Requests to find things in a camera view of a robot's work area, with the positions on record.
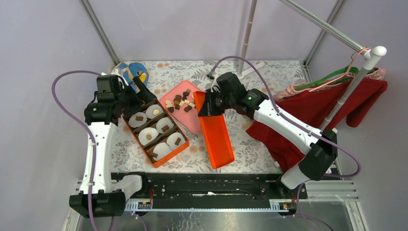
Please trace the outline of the pink tray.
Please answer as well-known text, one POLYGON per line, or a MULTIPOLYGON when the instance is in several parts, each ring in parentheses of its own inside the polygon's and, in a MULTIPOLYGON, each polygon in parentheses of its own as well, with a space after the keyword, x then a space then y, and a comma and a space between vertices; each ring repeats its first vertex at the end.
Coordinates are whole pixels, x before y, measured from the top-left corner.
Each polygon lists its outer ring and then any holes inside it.
POLYGON ((196 91, 201 90, 192 82, 183 80, 159 100, 176 120, 194 134, 201 131, 193 96, 196 91))

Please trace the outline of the dark brown chocolate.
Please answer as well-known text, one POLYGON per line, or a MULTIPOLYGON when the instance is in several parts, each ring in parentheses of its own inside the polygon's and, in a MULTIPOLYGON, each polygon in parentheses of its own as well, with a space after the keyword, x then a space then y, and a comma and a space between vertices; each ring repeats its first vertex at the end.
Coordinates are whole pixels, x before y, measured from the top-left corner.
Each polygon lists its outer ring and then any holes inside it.
POLYGON ((162 132, 166 132, 167 130, 169 130, 170 127, 168 125, 165 125, 161 128, 162 132))

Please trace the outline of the orange box lid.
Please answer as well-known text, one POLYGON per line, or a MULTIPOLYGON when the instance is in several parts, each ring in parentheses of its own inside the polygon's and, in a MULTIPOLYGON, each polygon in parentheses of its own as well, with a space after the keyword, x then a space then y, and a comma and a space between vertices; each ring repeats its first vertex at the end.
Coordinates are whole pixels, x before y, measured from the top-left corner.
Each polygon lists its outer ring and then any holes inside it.
POLYGON ((196 91, 193 94, 208 158, 213 169, 235 160, 223 116, 224 111, 216 105, 216 95, 215 92, 203 91, 196 91))

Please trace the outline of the orange chocolate box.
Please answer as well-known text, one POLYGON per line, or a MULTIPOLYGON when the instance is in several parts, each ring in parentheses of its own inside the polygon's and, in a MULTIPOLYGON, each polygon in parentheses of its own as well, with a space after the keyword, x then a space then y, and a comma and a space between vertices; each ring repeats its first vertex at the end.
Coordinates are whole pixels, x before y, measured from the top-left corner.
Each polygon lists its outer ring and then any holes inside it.
POLYGON ((133 114, 122 115, 126 126, 154 168, 171 160, 190 143, 157 99, 133 114))

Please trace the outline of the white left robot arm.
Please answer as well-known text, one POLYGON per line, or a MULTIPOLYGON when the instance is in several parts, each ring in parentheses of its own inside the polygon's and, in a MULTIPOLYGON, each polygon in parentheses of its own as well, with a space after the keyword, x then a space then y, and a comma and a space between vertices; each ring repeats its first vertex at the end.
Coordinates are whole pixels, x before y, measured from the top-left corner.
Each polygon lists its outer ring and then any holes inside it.
POLYGON ((119 217, 127 199, 143 198, 149 185, 141 177, 124 177, 113 184, 110 171, 114 134, 121 116, 132 116, 156 97, 139 77, 129 84, 120 75, 100 75, 94 99, 84 110, 88 149, 83 180, 69 206, 85 218, 119 217))

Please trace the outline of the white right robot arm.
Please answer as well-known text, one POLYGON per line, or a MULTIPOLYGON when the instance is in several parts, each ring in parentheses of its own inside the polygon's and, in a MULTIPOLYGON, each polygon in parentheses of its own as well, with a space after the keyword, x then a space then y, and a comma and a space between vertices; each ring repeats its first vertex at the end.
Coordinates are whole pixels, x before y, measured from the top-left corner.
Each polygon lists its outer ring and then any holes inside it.
POLYGON ((247 90, 232 72, 220 75, 215 81, 216 85, 203 92, 204 102, 200 104, 199 117, 220 116, 227 109, 233 109, 271 128, 304 154, 303 159, 281 175, 276 185, 278 196, 288 198, 300 184, 323 178, 337 157, 336 147, 325 142, 336 138, 334 132, 322 132, 310 127, 279 108, 263 92, 247 90))

